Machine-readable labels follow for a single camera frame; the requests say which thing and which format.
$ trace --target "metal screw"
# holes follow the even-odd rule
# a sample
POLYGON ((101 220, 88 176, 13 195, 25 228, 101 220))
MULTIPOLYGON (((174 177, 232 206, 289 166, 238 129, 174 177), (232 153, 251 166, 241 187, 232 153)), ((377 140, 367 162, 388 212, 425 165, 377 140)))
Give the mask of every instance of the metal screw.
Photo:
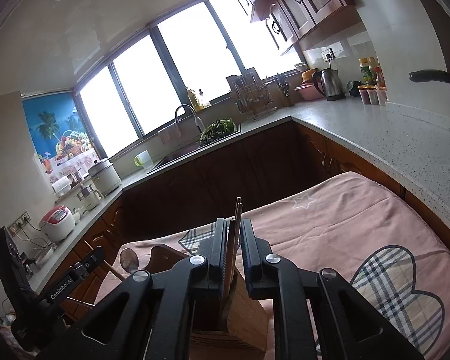
POLYGON ((322 269, 322 276, 326 279, 334 279, 337 277, 337 272, 332 268, 324 268, 322 269))
POLYGON ((278 264, 281 259, 282 258, 275 253, 267 254, 267 256, 265 257, 265 260, 267 260, 267 262, 269 262, 270 264, 278 264))
POLYGON ((148 273, 146 271, 137 271, 133 274, 133 280, 135 281, 145 281, 148 278, 148 273))
POLYGON ((195 256, 190 257, 190 264, 193 264, 194 266, 199 266, 205 262, 205 257, 200 256, 199 254, 196 254, 195 256))

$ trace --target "rice cooker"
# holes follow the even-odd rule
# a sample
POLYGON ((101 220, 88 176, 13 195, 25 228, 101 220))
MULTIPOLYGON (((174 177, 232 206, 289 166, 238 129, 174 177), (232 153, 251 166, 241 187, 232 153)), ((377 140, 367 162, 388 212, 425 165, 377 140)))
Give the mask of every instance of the rice cooker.
POLYGON ((88 173, 96 188, 104 196, 116 189, 122 182, 108 158, 101 161, 95 160, 95 164, 88 170, 88 173))
POLYGON ((38 225, 50 241, 59 242, 73 230, 75 219, 68 207, 58 206, 47 212, 38 225))

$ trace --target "dish drying rack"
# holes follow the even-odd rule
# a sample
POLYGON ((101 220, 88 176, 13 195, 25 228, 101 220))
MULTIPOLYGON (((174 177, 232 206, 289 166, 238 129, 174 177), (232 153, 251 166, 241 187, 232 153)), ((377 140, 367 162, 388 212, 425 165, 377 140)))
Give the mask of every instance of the dish drying rack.
POLYGON ((231 88, 231 96, 241 114, 247 114, 248 119, 269 115, 277 107, 269 109, 272 103, 270 92, 262 84, 254 67, 247 69, 241 76, 227 77, 231 88))

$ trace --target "power outlet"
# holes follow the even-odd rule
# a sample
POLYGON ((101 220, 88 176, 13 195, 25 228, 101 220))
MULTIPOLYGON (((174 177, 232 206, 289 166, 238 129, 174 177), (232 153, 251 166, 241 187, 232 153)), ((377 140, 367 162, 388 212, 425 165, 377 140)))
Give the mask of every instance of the power outlet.
POLYGON ((322 58, 325 62, 331 61, 332 59, 335 59, 334 50, 332 49, 326 49, 325 51, 322 51, 322 58))
POLYGON ((27 224, 27 222, 30 222, 30 215, 25 211, 22 215, 15 219, 10 226, 8 226, 10 235, 15 237, 22 227, 27 224))

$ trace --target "bottle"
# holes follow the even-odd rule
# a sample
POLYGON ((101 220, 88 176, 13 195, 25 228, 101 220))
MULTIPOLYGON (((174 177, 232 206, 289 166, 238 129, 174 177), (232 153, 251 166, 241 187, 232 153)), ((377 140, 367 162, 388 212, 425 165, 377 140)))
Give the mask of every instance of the bottle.
POLYGON ((198 102, 197 93, 193 89, 189 89, 187 87, 187 95, 188 99, 192 103, 192 107, 195 110, 195 112, 198 112, 203 109, 203 106, 198 102))
POLYGON ((368 59, 362 58, 360 61, 360 70, 362 71, 362 77, 366 85, 374 85, 373 76, 370 70, 370 65, 368 64, 368 59))
POLYGON ((377 83, 377 72, 375 71, 375 68, 378 66, 377 61, 375 60, 375 57, 369 56, 368 57, 368 64, 370 65, 370 72, 372 73, 372 78, 375 85, 377 83))
POLYGON ((375 73, 377 74, 377 85, 379 88, 381 87, 385 87, 385 78, 383 76, 383 72, 382 72, 382 68, 380 67, 380 65, 378 65, 375 68, 375 73))
POLYGON ((210 107, 210 102, 203 96, 203 91, 201 89, 198 89, 197 100, 198 104, 201 105, 203 108, 210 107))

